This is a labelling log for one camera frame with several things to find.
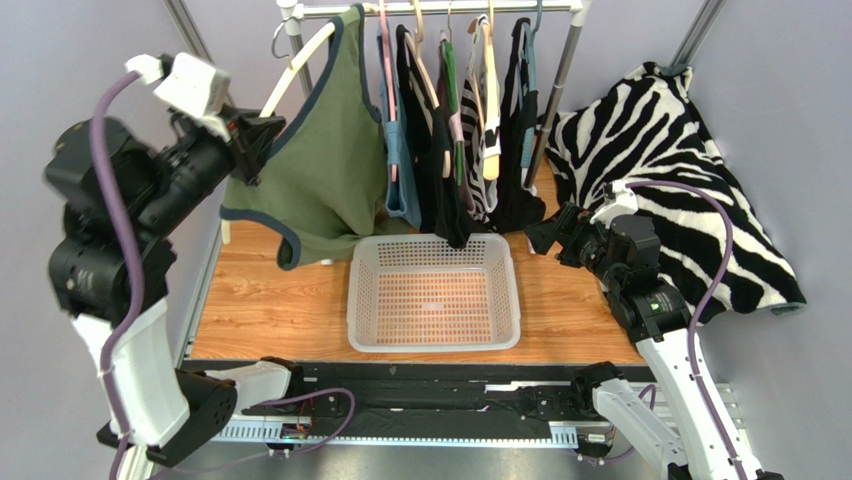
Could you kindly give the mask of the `green tank top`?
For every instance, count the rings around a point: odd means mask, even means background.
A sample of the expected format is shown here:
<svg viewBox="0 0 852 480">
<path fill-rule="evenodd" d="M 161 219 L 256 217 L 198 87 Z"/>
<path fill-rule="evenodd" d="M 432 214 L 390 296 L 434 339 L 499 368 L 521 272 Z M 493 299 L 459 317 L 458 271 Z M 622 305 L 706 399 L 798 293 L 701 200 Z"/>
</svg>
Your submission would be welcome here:
<svg viewBox="0 0 852 480">
<path fill-rule="evenodd" d="M 364 8 L 354 4 L 327 25 L 333 32 L 324 69 L 273 142 L 258 185 L 229 181 L 220 206 L 225 221 L 276 232 L 276 262 L 285 271 L 349 260 L 363 238 L 409 230 L 385 209 L 387 156 L 367 86 Z"/>
</svg>

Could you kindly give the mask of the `cream plastic hanger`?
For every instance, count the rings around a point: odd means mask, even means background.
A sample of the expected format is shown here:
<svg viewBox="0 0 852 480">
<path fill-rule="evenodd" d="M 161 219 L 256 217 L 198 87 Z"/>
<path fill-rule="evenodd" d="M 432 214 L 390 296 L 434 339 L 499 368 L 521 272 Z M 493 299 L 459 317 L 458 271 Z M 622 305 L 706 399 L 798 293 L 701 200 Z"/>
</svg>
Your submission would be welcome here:
<svg viewBox="0 0 852 480">
<path fill-rule="evenodd" d="M 275 108 L 279 105 L 289 86 L 296 80 L 298 74 L 307 72 L 307 64 L 310 57 L 331 38 L 335 30 L 334 23 L 331 21 L 327 22 L 294 56 L 285 56 L 287 65 L 260 112 L 262 119 L 271 118 Z M 231 242 L 231 222 L 225 220 L 224 217 L 220 220 L 220 235 L 223 245 Z"/>
</svg>

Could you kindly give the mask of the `blue tank top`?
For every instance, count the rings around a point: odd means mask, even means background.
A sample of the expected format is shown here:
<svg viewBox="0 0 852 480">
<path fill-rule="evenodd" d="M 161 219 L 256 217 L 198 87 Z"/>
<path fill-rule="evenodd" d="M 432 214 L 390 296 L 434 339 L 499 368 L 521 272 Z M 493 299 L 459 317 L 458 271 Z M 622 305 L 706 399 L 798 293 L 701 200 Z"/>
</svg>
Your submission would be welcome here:
<svg viewBox="0 0 852 480">
<path fill-rule="evenodd" d="M 378 47 L 379 66 L 381 68 L 378 92 L 388 169 L 385 208 L 391 217 L 403 218 L 412 227 L 419 229 L 422 222 L 422 215 L 414 177 L 414 161 L 406 138 L 407 117 L 394 65 L 393 41 L 390 39 L 391 71 L 393 74 L 394 93 L 396 99 L 395 133 L 391 132 L 392 126 L 388 122 L 388 107 L 385 92 L 383 57 L 381 53 L 382 46 L 380 27 L 377 30 L 376 42 Z"/>
</svg>

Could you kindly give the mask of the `pink plastic hanger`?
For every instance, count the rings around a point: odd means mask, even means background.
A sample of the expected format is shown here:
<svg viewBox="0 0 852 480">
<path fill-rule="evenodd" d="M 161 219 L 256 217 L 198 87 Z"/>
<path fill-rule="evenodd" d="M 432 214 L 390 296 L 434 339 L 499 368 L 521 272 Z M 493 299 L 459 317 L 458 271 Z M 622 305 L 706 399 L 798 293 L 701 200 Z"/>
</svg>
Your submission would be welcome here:
<svg viewBox="0 0 852 480">
<path fill-rule="evenodd" d="M 393 74 L 391 71 L 391 48 L 390 48 L 390 34 L 388 29 L 388 22 L 386 18 L 386 9 L 385 9 L 385 1 L 379 1 L 378 7 L 379 13 L 379 26 L 380 26 L 380 35 L 381 35 L 381 53 L 383 57 L 383 72 L 385 75 L 385 92 L 386 92 L 386 101 L 388 107 L 388 122 L 392 126 L 391 132 L 395 133 L 396 128 L 396 99 L 394 93 L 394 80 Z"/>
</svg>

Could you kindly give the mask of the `black tank top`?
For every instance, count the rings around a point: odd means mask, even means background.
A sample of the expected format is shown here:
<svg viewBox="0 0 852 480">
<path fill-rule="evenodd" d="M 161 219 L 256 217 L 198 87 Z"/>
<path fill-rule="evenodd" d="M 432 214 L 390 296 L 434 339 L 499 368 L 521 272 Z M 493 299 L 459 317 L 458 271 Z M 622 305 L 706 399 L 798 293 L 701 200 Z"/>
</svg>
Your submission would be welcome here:
<svg viewBox="0 0 852 480">
<path fill-rule="evenodd" d="M 399 25 L 395 39 L 395 67 L 405 112 L 404 134 L 412 156 L 421 210 L 418 230 L 437 235 L 454 249 L 463 249 L 470 236 L 483 229 L 467 212 L 454 175 L 444 173 L 453 160 L 446 108 L 415 52 L 412 33 Z"/>
</svg>

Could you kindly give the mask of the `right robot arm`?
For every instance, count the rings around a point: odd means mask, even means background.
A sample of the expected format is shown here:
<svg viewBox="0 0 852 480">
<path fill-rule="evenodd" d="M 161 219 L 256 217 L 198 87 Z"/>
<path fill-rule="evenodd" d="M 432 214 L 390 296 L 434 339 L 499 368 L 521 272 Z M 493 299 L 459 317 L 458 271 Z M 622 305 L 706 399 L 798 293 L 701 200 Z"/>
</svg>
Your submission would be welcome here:
<svg viewBox="0 0 852 480">
<path fill-rule="evenodd" d="M 690 311 L 680 292 L 661 280 L 661 243 L 653 222 L 619 215 L 609 222 L 565 203 L 524 233 L 532 251 L 559 245 L 563 266 L 586 269 L 601 284 L 612 316 L 645 359 L 663 391 L 674 423 L 668 425 L 631 391 L 613 363 L 581 369 L 572 408 L 610 421 L 661 479 L 776 479 L 744 444 L 706 369 Z"/>
</svg>

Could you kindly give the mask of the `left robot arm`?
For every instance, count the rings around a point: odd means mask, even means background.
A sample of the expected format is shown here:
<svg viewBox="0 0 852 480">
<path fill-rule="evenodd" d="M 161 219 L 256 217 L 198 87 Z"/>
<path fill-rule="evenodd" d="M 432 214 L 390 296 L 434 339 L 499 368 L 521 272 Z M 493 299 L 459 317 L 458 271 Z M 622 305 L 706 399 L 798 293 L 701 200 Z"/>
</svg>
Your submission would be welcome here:
<svg viewBox="0 0 852 480">
<path fill-rule="evenodd" d="M 170 234 L 235 167 L 224 142 L 173 113 L 174 145 L 155 150 L 118 119 L 105 121 L 107 155 L 129 217 L 116 227 L 102 196 L 83 121 L 57 140 L 45 178 L 65 200 L 64 239 L 48 261 L 60 308 L 84 341 L 110 404 L 97 434 L 143 448 L 173 468 L 231 417 L 292 393 L 300 365 L 276 357 L 229 370 L 179 369 L 168 341 Z"/>
</svg>

